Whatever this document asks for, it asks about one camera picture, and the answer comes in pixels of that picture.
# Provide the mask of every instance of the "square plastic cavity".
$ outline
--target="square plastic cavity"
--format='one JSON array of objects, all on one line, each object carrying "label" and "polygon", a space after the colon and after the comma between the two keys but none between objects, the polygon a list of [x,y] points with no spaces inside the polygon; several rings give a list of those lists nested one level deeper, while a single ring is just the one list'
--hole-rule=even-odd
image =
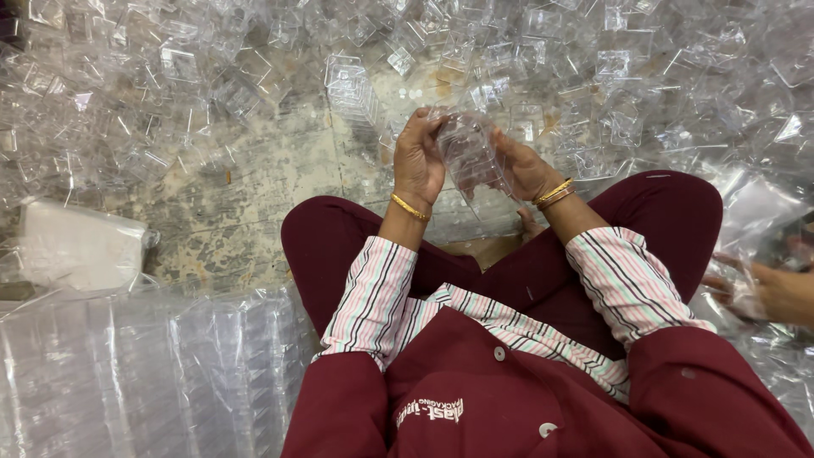
[{"label": "square plastic cavity", "polygon": [[390,64],[403,78],[407,78],[413,70],[415,70],[416,62],[413,56],[404,48],[401,47],[396,50],[390,57],[387,58],[387,63]]}]

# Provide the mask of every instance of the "leg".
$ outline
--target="leg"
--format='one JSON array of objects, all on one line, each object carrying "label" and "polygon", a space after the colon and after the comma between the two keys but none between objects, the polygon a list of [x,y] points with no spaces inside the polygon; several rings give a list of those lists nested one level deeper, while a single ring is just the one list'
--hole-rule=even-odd
[{"label": "leg", "polygon": [[[313,197],[297,205],[282,222],[282,248],[320,335],[345,290],[348,269],[368,236],[379,232],[378,215],[339,197]],[[470,256],[453,256],[423,242],[409,295],[432,294],[443,282],[462,288],[480,276]]]},{"label": "leg", "polygon": [[[698,288],[720,229],[720,195],[700,178],[653,171],[627,178],[589,202],[612,226],[642,234],[684,302]],[[520,310],[612,359],[624,357],[593,309],[565,249],[543,231],[486,271],[473,291]]]}]

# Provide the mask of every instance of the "thin bangle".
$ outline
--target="thin bangle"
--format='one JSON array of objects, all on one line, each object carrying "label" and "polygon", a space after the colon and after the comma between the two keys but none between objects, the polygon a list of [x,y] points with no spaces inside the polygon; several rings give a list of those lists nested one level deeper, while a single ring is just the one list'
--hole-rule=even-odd
[{"label": "thin bangle", "polygon": [[397,196],[395,193],[391,192],[390,193],[390,198],[393,199],[393,201],[396,202],[398,205],[401,205],[401,208],[407,210],[414,217],[416,217],[416,218],[418,218],[418,219],[420,219],[420,220],[422,220],[424,222],[430,222],[430,217],[426,216],[425,214],[423,214],[423,213],[419,212],[418,210],[414,209],[413,207],[409,206],[409,204],[407,202],[404,202],[402,199],[399,199],[399,196]]},{"label": "thin bangle", "polygon": [[569,186],[569,187],[561,190],[560,192],[558,192],[554,196],[549,197],[543,203],[539,204],[537,206],[537,209],[540,210],[540,211],[543,211],[544,209],[547,209],[548,207],[550,207],[552,204],[554,204],[558,200],[561,200],[563,197],[565,197],[565,196],[567,196],[567,195],[569,195],[569,194],[571,194],[572,192],[575,192],[575,191],[576,191],[575,186]]},{"label": "thin bangle", "polygon": [[574,182],[574,179],[573,179],[573,178],[568,178],[568,179],[566,179],[566,180],[565,180],[565,183],[563,183],[563,184],[561,184],[561,185],[557,186],[557,187],[556,187],[555,189],[553,189],[551,192],[548,192],[548,193],[544,194],[543,196],[537,197],[535,200],[532,200],[532,205],[539,205],[539,204],[542,204],[543,202],[545,202],[546,200],[550,199],[552,196],[554,196],[554,195],[555,195],[555,194],[557,194],[558,192],[560,192],[560,191],[562,191],[563,189],[565,189],[565,188],[569,187],[569,186],[571,185],[571,183],[573,183],[573,182]]}]

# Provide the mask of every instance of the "hand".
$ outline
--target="hand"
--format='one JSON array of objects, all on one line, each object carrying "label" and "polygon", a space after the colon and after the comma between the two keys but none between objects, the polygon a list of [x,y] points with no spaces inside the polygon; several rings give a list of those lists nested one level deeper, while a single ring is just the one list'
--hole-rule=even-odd
[{"label": "hand", "polygon": [[393,193],[417,211],[429,216],[444,186],[444,163],[435,147],[438,128],[449,117],[427,120],[429,108],[419,108],[407,121],[396,141],[393,155]]},{"label": "hand", "polygon": [[[737,259],[720,253],[715,253],[713,258],[745,273]],[[755,279],[755,293],[768,319],[814,328],[814,272],[779,271],[752,262],[751,275]],[[714,275],[705,275],[701,283],[717,289],[719,292],[711,295],[737,314],[737,307],[733,307],[732,302],[734,286],[731,283]]]},{"label": "hand", "polygon": [[533,149],[510,139],[499,128],[492,131],[490,139],[497,154],[505,157],[503,174],[520,199],[535,200],[565,183],[562,175]]}]

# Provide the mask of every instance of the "left hand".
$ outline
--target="left hand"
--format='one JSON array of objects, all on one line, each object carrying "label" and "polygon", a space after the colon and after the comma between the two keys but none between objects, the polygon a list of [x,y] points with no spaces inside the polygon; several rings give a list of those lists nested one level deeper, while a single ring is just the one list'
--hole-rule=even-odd
[{"label": "left hand", "polygon": [[444,163],[435,138],[449,117],[427,120],[429,108],[419,108],[407,121],[396,141],[393,155],[393,193],[417,211],[429,216],[444,186]]},{"label": "left hand", "polygon": [[[745,273],[745,267],[737,259],[721,253],[713,258]],[[751,276],[756,280],[755,295],[764,307],[766,318],[771,321],[802,324],[814,328],[814,271],[807,273],[779,271],[759,262],[751,263]],[[717,289],[711,295],[736,315],[740,315],[737,304],[733,304],[734,286],[715,276],[705,275],[702,284]]]}]

